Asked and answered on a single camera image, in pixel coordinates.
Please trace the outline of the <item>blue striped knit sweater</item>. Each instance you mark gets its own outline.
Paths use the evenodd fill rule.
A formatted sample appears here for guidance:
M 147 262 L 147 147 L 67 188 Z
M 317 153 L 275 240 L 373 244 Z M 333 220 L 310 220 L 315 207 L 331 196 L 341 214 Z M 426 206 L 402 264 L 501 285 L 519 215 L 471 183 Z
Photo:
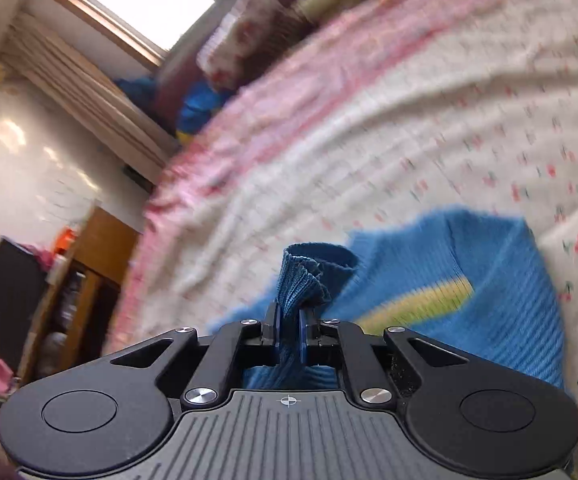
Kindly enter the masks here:
M 248 389 L 338 386 L 329 366 L 301 361 L 298 318 L 353 322 L 367 335 L 403 326 L 423 336 L 565 385 L 565 331 L 556 292 L 531 230 L 520 218 L 444 209 L 391 231 L 356 231 L 344 245 L 300 243 L 283 251 L 265 294 L 210 324 L 283 311 L 279 363 L 248 370 Z

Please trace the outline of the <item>wooden cabinet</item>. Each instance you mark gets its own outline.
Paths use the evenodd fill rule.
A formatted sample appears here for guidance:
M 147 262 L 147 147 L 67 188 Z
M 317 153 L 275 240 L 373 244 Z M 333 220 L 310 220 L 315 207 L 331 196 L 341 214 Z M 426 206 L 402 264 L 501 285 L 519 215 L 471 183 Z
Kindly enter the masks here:
M 91 208 L 34 314 L 16 372 L 23 385 L 101 356 L 137 238 Z

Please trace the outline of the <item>black monitor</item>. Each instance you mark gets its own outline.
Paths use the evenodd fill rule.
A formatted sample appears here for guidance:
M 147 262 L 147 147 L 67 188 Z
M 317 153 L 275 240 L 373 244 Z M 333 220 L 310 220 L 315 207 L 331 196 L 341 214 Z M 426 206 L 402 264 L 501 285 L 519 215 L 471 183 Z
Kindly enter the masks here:
M 47 288 L 48 264 L 36 249 L 0 238 L 0 359 L 16 372 L 35 311 Z

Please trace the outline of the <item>blue cloth by pillow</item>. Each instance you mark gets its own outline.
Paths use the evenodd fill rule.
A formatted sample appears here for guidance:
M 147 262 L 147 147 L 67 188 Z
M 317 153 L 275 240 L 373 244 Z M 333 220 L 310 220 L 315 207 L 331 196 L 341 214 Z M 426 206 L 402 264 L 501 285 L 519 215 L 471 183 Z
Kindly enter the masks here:
M 155 78 L 151 76 L 136 79 L 118 78 L 113 82 L 132 104 L 140 108 L 171 136 L 178 136 L 181 139 L 198 134 L 235 94 L 233 90 L 215 90 L 205 80 L 200 80 L 182 97 L 175 120 L 170 122 L 162 113 L 155 110 L 155 96 L 158 90 Z

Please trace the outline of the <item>pink floral bed sheet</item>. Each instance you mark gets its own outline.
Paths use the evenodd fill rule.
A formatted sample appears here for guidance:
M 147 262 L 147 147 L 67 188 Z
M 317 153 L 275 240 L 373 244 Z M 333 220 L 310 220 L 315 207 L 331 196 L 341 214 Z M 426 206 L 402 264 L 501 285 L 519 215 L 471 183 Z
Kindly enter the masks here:
M 162 172 L 106 351 L 210 333 L 289 245 L 454 208 L 527 223 L 578 404 L 578 0 L 366 0 L 310 36 Z

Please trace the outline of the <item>beige left curtain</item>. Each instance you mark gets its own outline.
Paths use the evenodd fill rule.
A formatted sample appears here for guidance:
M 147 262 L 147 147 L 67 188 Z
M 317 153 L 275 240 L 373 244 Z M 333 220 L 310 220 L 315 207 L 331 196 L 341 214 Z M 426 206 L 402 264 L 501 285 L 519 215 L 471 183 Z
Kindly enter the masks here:
M 2 62 L 31 81 L 151 183 L 179 144 L 99 68 L 31 14 L 11 22 Z

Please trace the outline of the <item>red floral pillow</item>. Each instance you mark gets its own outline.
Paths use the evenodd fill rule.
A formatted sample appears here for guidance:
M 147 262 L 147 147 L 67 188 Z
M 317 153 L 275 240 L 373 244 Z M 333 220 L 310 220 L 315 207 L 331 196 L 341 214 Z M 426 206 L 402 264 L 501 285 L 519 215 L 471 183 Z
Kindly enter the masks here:
M 235 90 L 245 61 L 261 48 L 285 14 L 278 0 L 236 0 L 197 54 L 197 64 L 214 89 Z

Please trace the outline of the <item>maroon window bench cushion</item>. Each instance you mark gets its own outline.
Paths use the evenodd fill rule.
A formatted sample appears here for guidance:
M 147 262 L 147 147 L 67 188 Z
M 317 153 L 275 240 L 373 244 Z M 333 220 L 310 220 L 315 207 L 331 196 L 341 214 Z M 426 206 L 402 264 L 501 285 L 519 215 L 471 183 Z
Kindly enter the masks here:
M 165 128 L 173 128 L 178 110 L 188 89 L 201 79 L 197 54 L 210 39 L 223 17 L 237 0 L 216 0 L 199 20 L 179 38 L 155 73 L 157 91 L 151 104 L 151 113 Z M 278 0 L 290 6 L 295 0 Z

